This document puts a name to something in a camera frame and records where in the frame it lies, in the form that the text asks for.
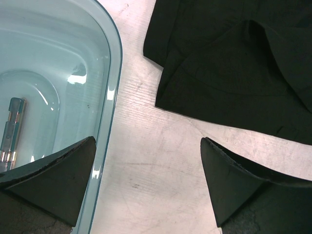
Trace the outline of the black long sleeve shirt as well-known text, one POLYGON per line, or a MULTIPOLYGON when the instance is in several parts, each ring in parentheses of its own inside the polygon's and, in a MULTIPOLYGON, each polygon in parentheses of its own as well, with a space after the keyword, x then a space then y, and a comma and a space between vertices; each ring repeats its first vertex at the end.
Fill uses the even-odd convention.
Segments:
POLYGON ((158 0, 143 54, 156 107, 311 144, 311 1, 158 0))

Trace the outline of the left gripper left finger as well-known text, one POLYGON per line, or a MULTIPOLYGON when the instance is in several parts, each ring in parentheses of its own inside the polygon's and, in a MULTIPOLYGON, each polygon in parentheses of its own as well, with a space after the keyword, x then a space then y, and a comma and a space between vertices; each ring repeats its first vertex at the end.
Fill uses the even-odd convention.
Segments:
POLYGON ((76 226, 96 154, 89 136, 0 174, 2 234, 69 234, 76 226))

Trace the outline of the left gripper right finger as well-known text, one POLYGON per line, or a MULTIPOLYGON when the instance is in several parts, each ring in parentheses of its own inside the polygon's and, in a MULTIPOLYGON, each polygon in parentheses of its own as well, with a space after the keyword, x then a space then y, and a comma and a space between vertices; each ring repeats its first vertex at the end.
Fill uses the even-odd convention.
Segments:
POLYGON ((311 233, 311 181, 264 167, 207 137, 200 153, 216 224, 224 234, 311 233))

